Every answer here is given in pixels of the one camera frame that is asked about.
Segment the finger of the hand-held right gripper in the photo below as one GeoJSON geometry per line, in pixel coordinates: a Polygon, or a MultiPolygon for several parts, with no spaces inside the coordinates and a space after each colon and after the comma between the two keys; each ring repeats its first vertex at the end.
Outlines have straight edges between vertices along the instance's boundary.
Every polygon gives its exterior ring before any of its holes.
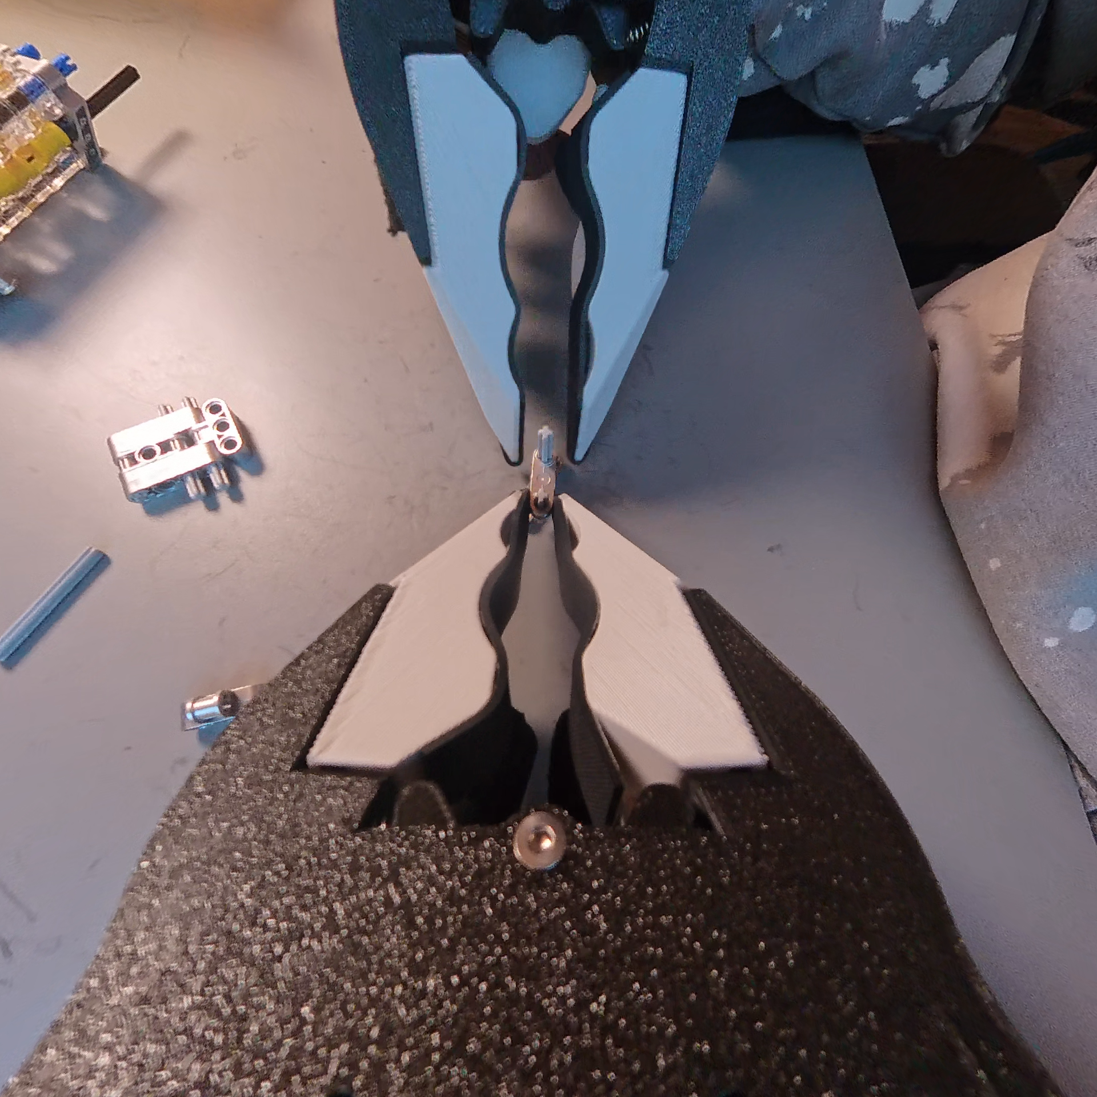
{"type": "Polygon", "coordinates": [[[688,78],[640,66],[598,95],[567,146],[584,262],[571,302],[568,452],[585,457],[667,281],[688,78]]]}
{"type": "Polygon", "coordinates": [[[404,65],[430,231],[425,275],[489,426],[519,463],[524,397],[512,371],[517,304],[503,231],[525,166],[525,129],[472,59],[421,52],[404,65]]]}

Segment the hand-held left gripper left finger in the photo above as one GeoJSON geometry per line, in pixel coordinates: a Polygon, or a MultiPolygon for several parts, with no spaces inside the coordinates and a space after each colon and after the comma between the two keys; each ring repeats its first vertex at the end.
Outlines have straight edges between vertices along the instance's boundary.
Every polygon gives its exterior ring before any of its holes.
{"type": "Polygon", "coordinates": [[[528,494],[513,492],[393,580],[310,768],[395,770],[502,697],[529,513],[528,494]]]}

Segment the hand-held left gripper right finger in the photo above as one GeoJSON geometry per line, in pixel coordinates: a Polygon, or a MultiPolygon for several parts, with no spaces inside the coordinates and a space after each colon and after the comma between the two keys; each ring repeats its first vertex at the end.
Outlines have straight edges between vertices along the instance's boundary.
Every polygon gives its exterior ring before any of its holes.
{"type": "Polygon", "coordinates": [[[630,782],[762,768],[764,751],[678,577],[568,495],[571,556],[594,589],[585,697],[630,782]]]}

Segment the chrome T-shaped connector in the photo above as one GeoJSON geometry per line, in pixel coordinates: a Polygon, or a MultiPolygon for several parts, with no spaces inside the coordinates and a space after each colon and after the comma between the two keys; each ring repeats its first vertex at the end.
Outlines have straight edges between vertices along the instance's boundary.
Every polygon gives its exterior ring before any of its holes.
{"type": "Polygon", "coordinates": [[[257,686],[250,684],[187,700],[183,705],[183,729],[186,731],[222,730],[239,716],[257,689],[257,686]]]}

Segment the clear engine block model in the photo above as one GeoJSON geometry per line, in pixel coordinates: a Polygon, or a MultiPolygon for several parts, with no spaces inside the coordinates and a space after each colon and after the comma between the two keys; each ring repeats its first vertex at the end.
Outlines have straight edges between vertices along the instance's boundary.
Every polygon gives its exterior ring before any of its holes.
{"type": "Polygon", "coordinates": [[[30,43],[1,46],[1,294],[32,294],[79,264],[124,214],[126,181],[105,170],[97,117],[140,78],[126,65],[84,97],[77,65],[30,43]]]}

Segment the chrome beam assembly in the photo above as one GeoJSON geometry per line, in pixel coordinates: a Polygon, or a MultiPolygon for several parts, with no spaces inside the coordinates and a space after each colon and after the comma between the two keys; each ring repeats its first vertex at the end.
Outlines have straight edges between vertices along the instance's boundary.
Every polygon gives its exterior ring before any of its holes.
{"type": "Polygon", "coordinates": [[[107,439],[128,500],[145,504],[176,488],[199,500],[229,487],[227,461],[250,452],[229,405],[186,397],[179,407],[159,405],[158,410],[157,418],[107,439]]]}

